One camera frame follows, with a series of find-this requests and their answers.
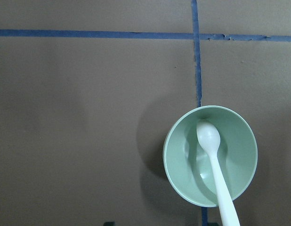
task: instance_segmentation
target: blue painter's tape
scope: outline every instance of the blue painter's tape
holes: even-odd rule
[[[202,212],[202,226],[208,225],[207,207],[201,207]]]
[[[200,34],[201,40],[235,40],[235,41],[281,41],[291,42],[291,36],[267,36],[248,34]]]
[[[196,62],[196,89],[198,107],[201,106],[202,99],[202,79],[201,79],[201,56],[200,56],[200,34],[198,21],[198,6],[197,1],[192,0],[193,11],[193,36],[194,36],[194,57]]]
[[[164,32],[105,32],[67,30],[13,30],[0,29],[1,37],[65,37],[65,38],[114,38],[114,39],[181,39],[193,40],[193,33]],[[199,34],[201,40],[281,41],[291,42],[291,36],[248,34]]]
[[[65,37],[65,38],[114,38],[114,39],[180,39],[192,40],[191,33],[158,32],[104,32],[104,31],[63,31],[63,30],[9,30],[1,29],[4,37]]]

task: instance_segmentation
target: white spoon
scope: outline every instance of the white spoon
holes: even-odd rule
[[[214,125],[206,120],[201,120],[197,124],[197,137],[200,146],[210,159],[223,226],[240,226],[239,218],[218,162],[217,153],[221,141],[220,134]]]

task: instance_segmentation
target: mint green bowl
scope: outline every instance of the mint green bowl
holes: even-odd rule
[[[215,207],[218,201],[210,161],[196,134],[201,119],[210,121],[220,133],[218,160],[233,200],[246,190],[254,176],[258,149],[247,122],[221,106],[193,109],[170,129],[164,142],[163,164],[171,185],[187,201]]]

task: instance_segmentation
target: spoon handle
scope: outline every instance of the spoon handle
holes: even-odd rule
[[[215,180],[218,206],[221,214],[223,226],[240,226],[239,218],[236,214],[234,204],[226,186],[217,157],[210,158],[213,177]]]

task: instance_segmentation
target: dark object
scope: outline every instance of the dark object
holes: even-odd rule
[[[111,221],[111,222],[105,222],[104,223],[104,226],[115,226],[115,222],[114,221]]]

